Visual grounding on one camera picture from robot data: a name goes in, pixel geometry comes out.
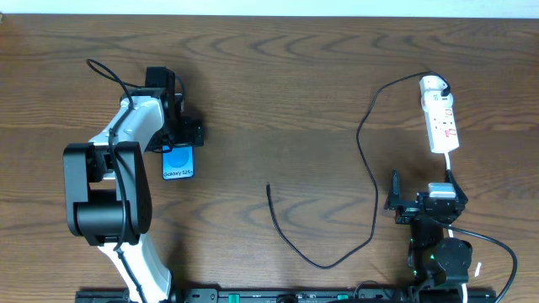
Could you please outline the blue Galaxy smartphone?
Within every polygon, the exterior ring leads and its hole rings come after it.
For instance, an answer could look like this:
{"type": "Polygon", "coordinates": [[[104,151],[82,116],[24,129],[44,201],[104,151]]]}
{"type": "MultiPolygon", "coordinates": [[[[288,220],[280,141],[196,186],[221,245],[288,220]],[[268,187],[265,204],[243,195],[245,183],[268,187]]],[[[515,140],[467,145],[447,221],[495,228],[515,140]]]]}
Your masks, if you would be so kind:
{"type": "Polygon", "coordinates": [[[165,146],[162,154],[164,180],[193,178],[195,176],[195,154],[192,146],[170,148],[165,146]]]}

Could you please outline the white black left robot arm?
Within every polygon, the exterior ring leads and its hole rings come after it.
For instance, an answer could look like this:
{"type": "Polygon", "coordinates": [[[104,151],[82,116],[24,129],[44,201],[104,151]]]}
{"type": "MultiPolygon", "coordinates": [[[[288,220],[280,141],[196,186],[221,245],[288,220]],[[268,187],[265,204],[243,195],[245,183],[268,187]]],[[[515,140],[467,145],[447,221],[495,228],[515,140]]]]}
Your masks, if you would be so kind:
{"type": "Polygon", "coordinates": [[[144,84],[135,85],[98,61],[87,63],[124,93],[119,111],[100,133],[64,149],[67,225],[110,259],[127,288],[78,291],[75,300],[182,302],[184,293],[149,234],[152,197],[143,155],[161,156],[167,181],[193,178],[195,148],[204,144],[202,122],[183,115],[184,84],[167,67],[148,67],[144,84]]]}

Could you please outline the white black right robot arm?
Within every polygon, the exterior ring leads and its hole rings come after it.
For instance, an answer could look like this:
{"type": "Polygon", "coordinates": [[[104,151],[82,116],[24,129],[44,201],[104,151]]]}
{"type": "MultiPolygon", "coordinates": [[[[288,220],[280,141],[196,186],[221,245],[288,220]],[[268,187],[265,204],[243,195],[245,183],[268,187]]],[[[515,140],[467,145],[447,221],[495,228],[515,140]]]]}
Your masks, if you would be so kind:
{"type": "Polygon", "coordinates": [[[446,171],[443,183],[429,183],[428,190],[418,192],[414,200],[401,198],[399,175],[392,174],[384,208],[396,212],[397,224],[411,228],[408,266],[414,271],[418,286],[450,289],[468,282],[472,245],[444,235],[446,227],[462,214],[467,202],[450,170],[446,171]]]}

